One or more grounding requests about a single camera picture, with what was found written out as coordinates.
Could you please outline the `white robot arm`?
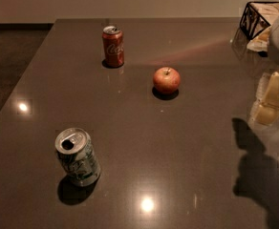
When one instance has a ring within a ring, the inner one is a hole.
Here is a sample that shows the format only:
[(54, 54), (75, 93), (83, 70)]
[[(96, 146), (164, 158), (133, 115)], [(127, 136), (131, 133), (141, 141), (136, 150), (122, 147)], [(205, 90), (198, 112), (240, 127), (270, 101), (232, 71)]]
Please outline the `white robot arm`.
[[(279, 66), (279, 16), (269, 30), (268, 58)], [(251, 118), (261, 125), (272, 125), (279, 118), (279, 70), (260, 78)]]

